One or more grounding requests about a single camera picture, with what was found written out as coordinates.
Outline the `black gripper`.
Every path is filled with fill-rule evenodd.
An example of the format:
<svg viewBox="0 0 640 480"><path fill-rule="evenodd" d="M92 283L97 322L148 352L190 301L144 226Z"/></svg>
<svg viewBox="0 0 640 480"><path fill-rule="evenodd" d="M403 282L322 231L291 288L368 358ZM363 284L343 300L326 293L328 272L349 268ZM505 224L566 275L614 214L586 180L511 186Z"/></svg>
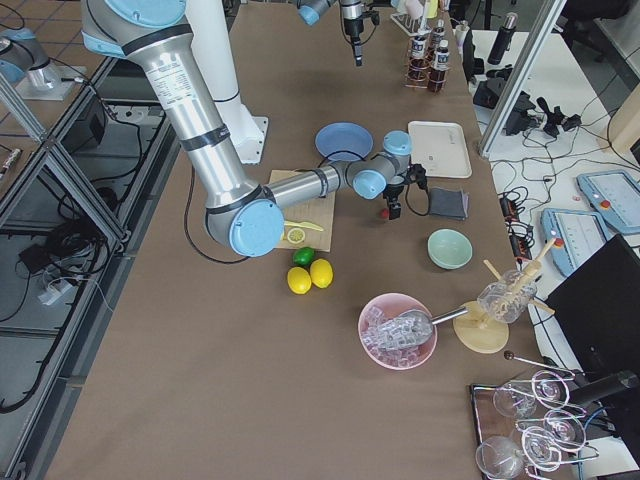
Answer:
<svg viewBox="0 0 640 480"><path fill-rule="evenodd" d="M364 21L370 19L377 26L379 12L373 6L360 0L341 0L340 14L343 21L343 32L352 42L352 52L357 67L363 65L363 51L360 35L364 31Z"/></svg>
<svg viewBox="0 0 640 480"><path fill-rule="evenodd" d="M387 202L388 219L395 220L401 216L402 205L399 195L404 187L416 184L421 190L428 192L427 171L420 164L410 164L407 171L396 177L383 190L383 198Z"/></svg>

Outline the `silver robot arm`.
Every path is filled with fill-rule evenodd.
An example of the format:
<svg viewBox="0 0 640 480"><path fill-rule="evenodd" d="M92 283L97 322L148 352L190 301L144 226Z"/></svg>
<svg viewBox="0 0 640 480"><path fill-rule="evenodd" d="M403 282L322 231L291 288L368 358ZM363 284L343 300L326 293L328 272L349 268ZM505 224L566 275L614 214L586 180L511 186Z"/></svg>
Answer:
<svg viewBox="0 0 640 480"><path fill-rule="evenodd" d="M309 26L315 25L334 4L334 0L295 1L299 17ZM338 5L341 19L340 31L351 47L355 65L361 67L363 45L366 43L361 39L365 21L370 19L373 27L376 28L379 25L379 12L372 5L360 0L339 0Z"/></svg>
<svg viewBox="0 0 640 480"><path fill-rule="evenodd" d="M411 139L391 131L383 149L358 161L328 162L268 185L243 166L266 129L240 98L224 7L219 1L84 1L85 47L144 71L206 192L204 226L212 239L245 257L272 251L286 207L342 187L374 199L410 171Z"/></svg>

